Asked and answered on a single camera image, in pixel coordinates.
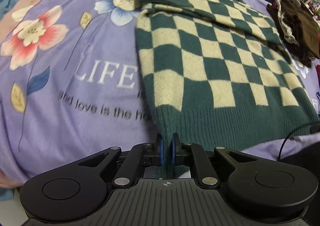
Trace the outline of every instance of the blue leaf print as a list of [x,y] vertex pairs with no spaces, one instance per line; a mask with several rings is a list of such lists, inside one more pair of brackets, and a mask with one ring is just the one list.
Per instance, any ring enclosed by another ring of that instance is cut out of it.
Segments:
[[50,75],[50,66],[44,70],[41,74],[38,74],[30,79],[27,85],[27,95],[39,91],[48,82]]

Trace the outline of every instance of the floral bedsheet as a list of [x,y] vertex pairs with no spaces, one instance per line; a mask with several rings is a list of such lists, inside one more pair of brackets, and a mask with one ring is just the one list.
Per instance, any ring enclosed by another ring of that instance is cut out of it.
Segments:
[[[268,14],[264,0],[244,1]],[[20,0],[4,16],[0,175],[10,183],[0,186],[23,184],[111,146],[129,150],[155,140],[135,49],[140,6],[137,0]],[[319,87],[312,73],[303,81],[313,99]],[[283,156],[312,142],[288,142]],[[247,152],[275,156],[272,144]]]

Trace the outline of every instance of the green and cream checkered sweater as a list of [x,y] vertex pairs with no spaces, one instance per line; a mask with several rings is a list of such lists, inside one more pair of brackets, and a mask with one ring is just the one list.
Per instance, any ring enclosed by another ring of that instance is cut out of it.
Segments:
[[139,1],[141,71],[167,155],[175,132],[242,150],[318,120],[268,16],[237,0]]

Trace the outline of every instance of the blue flower print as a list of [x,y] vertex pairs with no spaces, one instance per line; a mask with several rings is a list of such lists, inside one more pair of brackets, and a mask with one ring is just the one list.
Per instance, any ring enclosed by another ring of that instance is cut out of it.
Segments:
[[138,0],[102,0],[97,1],[93,9],[98,14],[111,11],[110,20],[117,26],[124,26],[139,15],[136,9],[140,6]]

